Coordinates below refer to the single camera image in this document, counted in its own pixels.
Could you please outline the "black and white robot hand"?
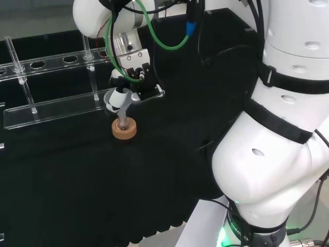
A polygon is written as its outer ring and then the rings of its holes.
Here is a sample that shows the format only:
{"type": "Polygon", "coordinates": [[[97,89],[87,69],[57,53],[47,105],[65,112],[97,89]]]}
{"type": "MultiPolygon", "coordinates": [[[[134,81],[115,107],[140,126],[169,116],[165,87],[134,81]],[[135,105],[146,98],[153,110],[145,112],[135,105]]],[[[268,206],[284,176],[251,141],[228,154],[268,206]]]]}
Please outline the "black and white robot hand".
{"type": "Polygon", "coordinates": [[[127,109],[131,103],[141,101],[134,92],[131,81],[123,77],[117,69],[112,70],[109,82],[111,88],[103,97],[106,113],[117,114],[121,109],[127,109]]]}

